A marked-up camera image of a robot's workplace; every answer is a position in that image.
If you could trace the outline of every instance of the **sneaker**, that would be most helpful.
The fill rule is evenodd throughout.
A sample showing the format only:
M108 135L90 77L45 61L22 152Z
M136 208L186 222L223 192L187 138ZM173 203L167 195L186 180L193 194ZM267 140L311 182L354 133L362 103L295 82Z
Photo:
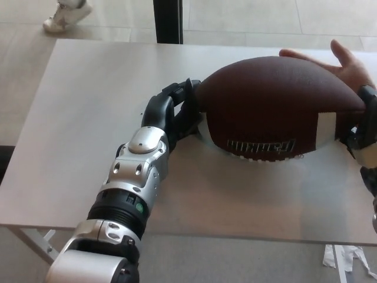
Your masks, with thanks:
M58 4L55 15L43 23L43 28L47 32L64 32L70 26L84 19L91 11L92 6L88 3L85 3L80 9Z

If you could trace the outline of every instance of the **american football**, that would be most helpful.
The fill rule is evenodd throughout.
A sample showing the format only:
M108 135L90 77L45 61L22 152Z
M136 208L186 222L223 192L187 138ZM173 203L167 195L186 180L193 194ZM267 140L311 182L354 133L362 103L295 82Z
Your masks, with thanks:
M223 67L195 95L204 117L201 134L252 160L284 160L316 150L346 136L365 112L364 102L336 76L287 57Z

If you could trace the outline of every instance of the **white tile floor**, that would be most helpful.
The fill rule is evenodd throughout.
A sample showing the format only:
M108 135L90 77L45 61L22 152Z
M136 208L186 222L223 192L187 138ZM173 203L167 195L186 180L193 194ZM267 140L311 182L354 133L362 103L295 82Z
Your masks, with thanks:
M377 51L377 0L183 0L186 44ZM92 0L80 26L46 35L54 0L0 0L0 144L15 145L56 38L155 42L152 0ZM58 233L62 246L69 233ZM142 282L338 282L324 247L147 235ZM366 248L377 270L377 251ZM374 282L356 263L349 282ZM0 229L0 282L40 283L47 266Z

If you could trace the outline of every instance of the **table top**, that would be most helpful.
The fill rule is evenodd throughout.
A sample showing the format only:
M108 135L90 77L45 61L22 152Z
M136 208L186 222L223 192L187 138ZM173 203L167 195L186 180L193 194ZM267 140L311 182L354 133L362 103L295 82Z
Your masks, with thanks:
M74 229L152 95L278 51L58 40L0 187L0 224ZM330 51L305 53L337 63ZM377 54L356 55L377 81ZM150 232L377 244L372 196L337 142L300 160L250 163L191 136L169 166Z

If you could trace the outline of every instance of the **human finger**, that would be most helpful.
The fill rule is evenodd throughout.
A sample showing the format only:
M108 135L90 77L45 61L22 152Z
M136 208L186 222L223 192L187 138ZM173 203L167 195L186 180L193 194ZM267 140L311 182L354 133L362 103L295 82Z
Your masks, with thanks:
M357 59L352 52L339 43L337 40L331 40L331 50L335 57L339 60L340 64L345 67Z
M318 66L320 66L320 67L322 67L322 68L324 68L324 69L326 69L326 70L328 70L332 73L335 73L339 70L339 67L337 67L337 66L332 66L332 65L323 63L323 62L321 62L317 59L314 59L313 57L307 56L303 53L300 53L300 52L297 52L297 51L294 51L294 50L291 50L291 49L280 50L279 56L281 56L281 57L291 57L291 58L309 61L309 62L315 63L316 65L318 65Z

